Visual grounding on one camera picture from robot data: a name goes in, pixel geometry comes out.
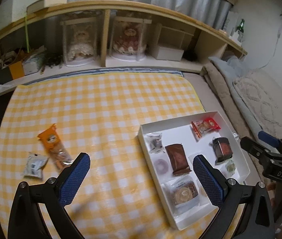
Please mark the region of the person's right hand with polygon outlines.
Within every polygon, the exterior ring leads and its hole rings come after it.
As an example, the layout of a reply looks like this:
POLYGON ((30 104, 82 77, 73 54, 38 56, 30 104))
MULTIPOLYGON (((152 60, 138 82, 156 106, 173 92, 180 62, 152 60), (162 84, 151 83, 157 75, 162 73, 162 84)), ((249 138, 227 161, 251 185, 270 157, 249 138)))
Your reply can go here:
POLYGON ((279 203, 278 199, 275 199, 276 195, 282 195, 282 183, 281 182, 271 182, 267 186, 267 191, 269 192, 271 205, 274 207, 279 203))

